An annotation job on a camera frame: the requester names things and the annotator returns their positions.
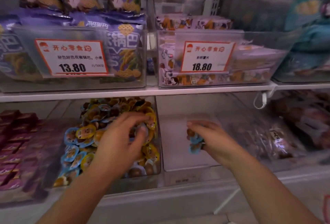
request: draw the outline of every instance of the hand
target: hand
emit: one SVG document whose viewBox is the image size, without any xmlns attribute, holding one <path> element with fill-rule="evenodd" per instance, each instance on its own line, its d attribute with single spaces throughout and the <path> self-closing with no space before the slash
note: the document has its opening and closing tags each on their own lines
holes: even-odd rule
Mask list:
<svg viewBox="0 0 330 224">
<path fill-rule="evenodd" d="M 246 152 L 220 126 L 213 122 L 189 121 L 187 126 L 204 138 L 203 150 L 228 169 L 236 157 Z"/>
<path fill-rule="evenodd" d="M 143 113 L 136 112 L 126 112 L 119 116 L 103 134 L 88 170 L 94 169 L 94 172 L 101 173 L 108 183 L 119 179 L 140 155 L 146 138 L 146 129 L 141 127 L 130 144 L 129 131 L 136 124 L 148 119 Z"/>
</svg>

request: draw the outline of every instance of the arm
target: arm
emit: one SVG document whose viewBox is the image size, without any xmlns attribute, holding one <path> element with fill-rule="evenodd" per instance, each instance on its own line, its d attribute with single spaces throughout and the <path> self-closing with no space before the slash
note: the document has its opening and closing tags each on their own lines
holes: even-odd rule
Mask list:
<svg viewBox="0 0 330 224">
<path fill-rule="evenodd" d="M 37 224 L 87 223 L 110 184 L 128 171 L 140 154 L 146 130 L 140 128 L 130 145 L 129 131 L 148 119 L 144 114 L 124 113 L 115 120 L 102 136 L 87 171 L 72 182 Z"/>
<path fill-rule="evenodd" d="M 260 224 L 321 224 L 268 168 L 219 126 L 204 121 L 187 126 L 204 138 L 203 149 L 233 173 Z"/>
</svg>

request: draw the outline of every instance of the white price sign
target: white price sign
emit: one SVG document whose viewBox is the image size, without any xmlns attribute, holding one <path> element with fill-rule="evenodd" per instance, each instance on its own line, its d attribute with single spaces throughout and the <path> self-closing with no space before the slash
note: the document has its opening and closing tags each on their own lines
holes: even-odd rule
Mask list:
<svg viewBox="0 0 330 224">
<path fill-rule="evenodd" d="M 101 41 L 36 39 L 52 76 L 104 76 L 108 67 Z"/>
<path fill-rule="evenodd" d="M 226 71 L 235 42 L 186 41 L 181 72 Z"/>
</svg>

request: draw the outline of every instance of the price label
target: price label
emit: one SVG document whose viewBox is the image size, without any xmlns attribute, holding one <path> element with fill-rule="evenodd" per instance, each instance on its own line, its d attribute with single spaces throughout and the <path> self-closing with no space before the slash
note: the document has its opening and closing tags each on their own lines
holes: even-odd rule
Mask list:
<svg viewBox="0 0 330 224">
<path fill-rule="evenodd" d="M 186 41 L 181 72 L 225 72 L 235 42 Z"/>
<path fill-rule="evenodd" d="M 104 76 L 108 67 L 101 41 L 36 39 L 52 76 Z"/>
</svg>

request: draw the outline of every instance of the price number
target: price number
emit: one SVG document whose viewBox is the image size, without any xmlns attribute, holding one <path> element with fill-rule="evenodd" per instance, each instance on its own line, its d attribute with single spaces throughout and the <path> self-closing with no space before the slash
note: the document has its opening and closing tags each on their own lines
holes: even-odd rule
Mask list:
<svg viewBox="0 0 330 224">
<path fill-rule="evenodd" d="M 210 71 L 212 68 L 212 63 L 204 63 L 201 67 L 200 63 L 192 64 L 192 71 Z"/>
<path fill-rule="evenodd" d="M 63 72 L 85 72 L 86 68 L 84 64 L 72 64 L 72 66 L 70 66 L 69 64 L 60 64 L 58 65 Z"/>
</svg>

